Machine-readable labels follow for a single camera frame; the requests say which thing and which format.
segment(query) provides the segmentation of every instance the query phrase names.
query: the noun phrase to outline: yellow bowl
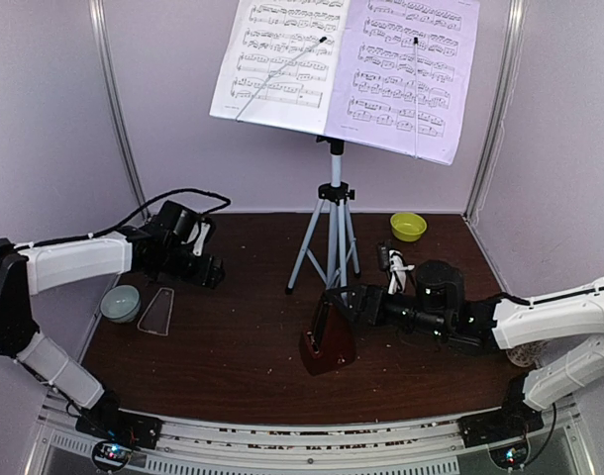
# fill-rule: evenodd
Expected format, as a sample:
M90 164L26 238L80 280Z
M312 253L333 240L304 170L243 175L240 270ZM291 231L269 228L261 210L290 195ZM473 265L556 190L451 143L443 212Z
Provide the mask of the yellow bowl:
M405 242L414 242L419 240L428 228L426 221L414 213L397 213L390 218L392 233L394 236Z

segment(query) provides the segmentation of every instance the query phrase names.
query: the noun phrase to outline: bowl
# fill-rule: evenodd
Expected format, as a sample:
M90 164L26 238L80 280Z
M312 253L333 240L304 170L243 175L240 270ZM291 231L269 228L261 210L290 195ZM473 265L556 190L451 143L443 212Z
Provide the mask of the bowl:
M104 295L100 312L111 322L127 324L135 319L141 304L140 293L135 287L118 285Z
M426 221L414 213L397 213L390 218L392 234L399 240L414 242L419 240L428 228Z

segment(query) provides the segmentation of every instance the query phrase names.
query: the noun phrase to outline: dark wood surface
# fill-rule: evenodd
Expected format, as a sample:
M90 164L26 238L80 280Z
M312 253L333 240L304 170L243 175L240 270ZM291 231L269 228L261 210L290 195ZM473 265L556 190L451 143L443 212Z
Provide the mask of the dark wood surface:
M102 322L85 366L115 389L127 409L231 423L341 424L398 421L486 409L500 404L520 370L503 353L469 357L438 348L429 336L393 328L355 329L358 359L339 372L313 377L298 353L323 284L308 259L295 292L284 295L308 215L217 215L207 251L224 258L227 279L214 290L178 282L170 335L136 323ZM499 291L459 216L426 216L416 243L397 243L407 261L437 258L459 267L468 299ZM375 245L391 238L389 216L354 215L363 276L385 284ZM326 258L326 216L312 248ZM146 307L160 284L142 275Z

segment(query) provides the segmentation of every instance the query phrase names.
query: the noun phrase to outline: tripod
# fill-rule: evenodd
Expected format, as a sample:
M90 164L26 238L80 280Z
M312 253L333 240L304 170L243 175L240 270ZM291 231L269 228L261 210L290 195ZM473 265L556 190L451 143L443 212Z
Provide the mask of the tripod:
M331 183L325 183L318 189L318 203L315 205L315 210L311 216L311 222L306 230L306 235L302 240L298 257L293 266L291 278L286 286L285 293L290 295L293 293L295 281L298 278L300 267L304 261L304 257L308 256L309 260L320 274L320 277L326 284L326 288L333 288L340 279L340 287L348 285L347 271L349 260L352 259L352 267L354 276L359 277L359 258L357 256L356 239L352 228L351 208L349 200L354 200L354 190L349 190L349 184L342 182L342 155L344 155L344 141L337 139L329 139L327 137L318 136L316 142L328 142L331 150ZM329 202L329 257L327 262L327 271L324 269L315 258L315 255L309 249L309 243L313 237L313 232L320 219L324 204ZM349 237L349 249L347 251L347 234Z

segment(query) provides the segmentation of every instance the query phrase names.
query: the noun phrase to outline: sheet music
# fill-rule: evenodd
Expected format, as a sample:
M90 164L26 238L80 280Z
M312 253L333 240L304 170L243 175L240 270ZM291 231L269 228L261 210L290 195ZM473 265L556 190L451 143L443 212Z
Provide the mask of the sheet music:
M422 1L352 0L325 135L451 164L479 4Z
M210 114L322 134L350 2L241 0Z

